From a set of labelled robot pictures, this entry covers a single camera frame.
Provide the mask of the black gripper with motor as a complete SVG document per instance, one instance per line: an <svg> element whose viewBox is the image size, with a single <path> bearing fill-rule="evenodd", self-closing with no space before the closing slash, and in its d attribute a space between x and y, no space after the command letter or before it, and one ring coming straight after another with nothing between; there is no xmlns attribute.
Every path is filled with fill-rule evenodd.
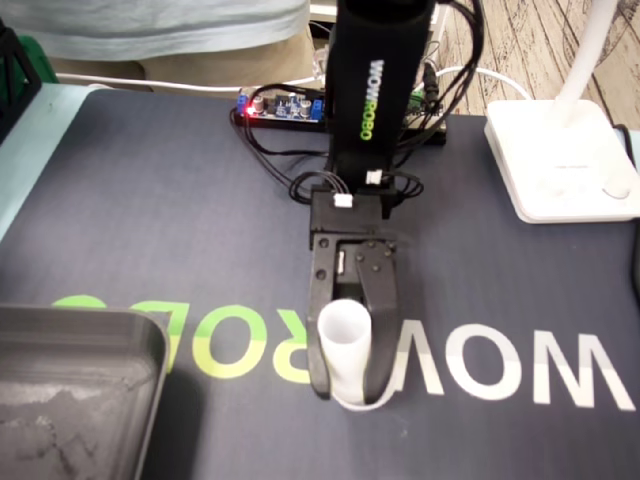
<svg viewBox="0 0 640 480"><path fill-rule="evenodd" d="M312 249L307 314L307 366L311 387L331 398L331 380L321 347L319 315L325 303L364 301L371 318L370 353L363 380L364 403L378 402L392 377L400 337L395 238L390 235L316 234Z"/></svg>

